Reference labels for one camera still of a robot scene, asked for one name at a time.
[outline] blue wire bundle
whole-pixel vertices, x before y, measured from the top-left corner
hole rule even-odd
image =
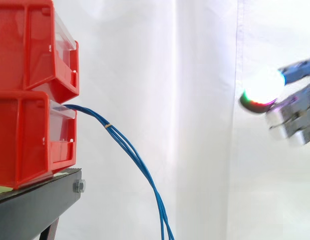
[[[128,139],[121,133],[119,132],[114,126],[112,126],[106,119],[104,119],[102,116],[100,116],[98,113],[95,111],[92,111],[89,108],[78,106],[78,105],[72,105],[72,104],[67,104],[65,107],[73,110],[77,110],[80,112],[83,112],[85,114],[88,114],[90,116],[95,117],[108,131],[108,133],[112,136],[112,138],[121,146],[121,148],[131,157],[131,159],[134,161],[134,163],[137,165],[137,167],[140,169],[140,171],[143,173],[143,175],[146,177],[148,180],[149,184],[154,190],[156,200],[157,200],[157,205],[158,205],[158,210],[159,210],[159,216],[160,216],[160,226],[161,226],[161,239],[165,239],[165,232],[164,232],[164,222],[166,224],[166,228],[168,231],[168,237],[169,240],[175,240],[173,233],[170,229],[169,223],[168,223],[168,217],[166,214],[166,209],[163,203],[163,200],[161,199],[161,196],[154,184],[153,179],[151,178],[151,175],[142,161],[141,157],[139,156],[137,150],[132,146],[132,144],[128,141]]]

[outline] glowing light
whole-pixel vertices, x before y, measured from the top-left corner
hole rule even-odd
[[[263,68],[244,80],[245,95],[257,104],[274,102],[282,93],[285,77],[277,70]]]

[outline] white curtain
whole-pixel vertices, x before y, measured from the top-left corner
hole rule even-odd
[[[273,141],[263,116],[237,104],[248,69],[310,57],[310,0],[54,2],[80,44],[71,103],[134,144],[175,239],[310,239],[310,146]],[[86,192],[57,240],[160,239],[147,180],[83,114],[76,167]]]

